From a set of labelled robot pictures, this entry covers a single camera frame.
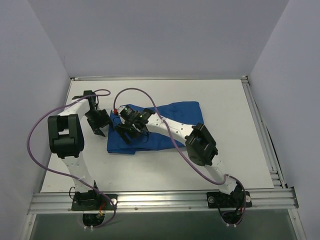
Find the blue surgical drape cloth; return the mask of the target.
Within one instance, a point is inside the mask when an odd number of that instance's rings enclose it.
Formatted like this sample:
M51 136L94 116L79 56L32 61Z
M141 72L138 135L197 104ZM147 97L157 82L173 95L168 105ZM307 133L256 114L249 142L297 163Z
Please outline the blue surgical drape cloth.
M204 119L197 101L173 102L157 107L160 115L169 125L171 134L178 147L186 144L186 137L192 132L192 126L203 124ZM136 137L130 137L127 133L129 143L126 143L121 135L115 130L115 127L122 123L121 119L110 114L113 121L113 127L108 130L106 150L109 154L134 155L141 151L160 151L173 149L174 144L170 139L165 124L157 114L151 116L151 124L147 125L150 133L138 133Z

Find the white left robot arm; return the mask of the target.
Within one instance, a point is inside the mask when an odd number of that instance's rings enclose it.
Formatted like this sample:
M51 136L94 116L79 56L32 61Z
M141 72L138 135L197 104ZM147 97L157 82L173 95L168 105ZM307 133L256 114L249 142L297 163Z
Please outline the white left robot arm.
M67 166L73 176L75 202L82 201L90 210L100 206L101 197L95 191L97 184L86 166L83 150L85 138L81 119L86 118L93 134L105 137L103 128L112 124L105 109L99 108L97 91L85 90L82 95L72 98L72 105L63 108L58 115L47 119L49 147Z

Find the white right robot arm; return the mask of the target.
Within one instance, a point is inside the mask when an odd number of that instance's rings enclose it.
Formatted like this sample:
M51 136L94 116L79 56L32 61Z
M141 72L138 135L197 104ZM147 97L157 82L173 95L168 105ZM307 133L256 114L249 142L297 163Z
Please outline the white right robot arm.
M245 201L243 185L228 174L218 157L217 143L203 123L186 124L162 116L158 109L137 111L129 105L116 108L113 113L120 118L115 130L127 144L142 133L166 136L201 178L218 187L225 205L232 207Z

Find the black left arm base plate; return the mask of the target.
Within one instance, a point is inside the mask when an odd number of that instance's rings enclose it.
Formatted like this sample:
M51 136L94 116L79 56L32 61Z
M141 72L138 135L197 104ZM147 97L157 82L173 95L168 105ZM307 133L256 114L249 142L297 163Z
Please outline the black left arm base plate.
M107 194L112 200L114 199L114 206L110 201L95 191L76 192L73 196L71 210L72 211L111 211L117 208L117 194Z

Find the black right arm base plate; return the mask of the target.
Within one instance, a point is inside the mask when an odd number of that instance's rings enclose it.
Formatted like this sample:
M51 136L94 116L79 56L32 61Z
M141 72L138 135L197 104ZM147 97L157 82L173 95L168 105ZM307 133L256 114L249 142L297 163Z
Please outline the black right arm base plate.
M251 195L248 191L232 192L225 194L220 191L211 191L206 193L207 205L210 209L223 208L243 208L244 199L247 208L253 206Z

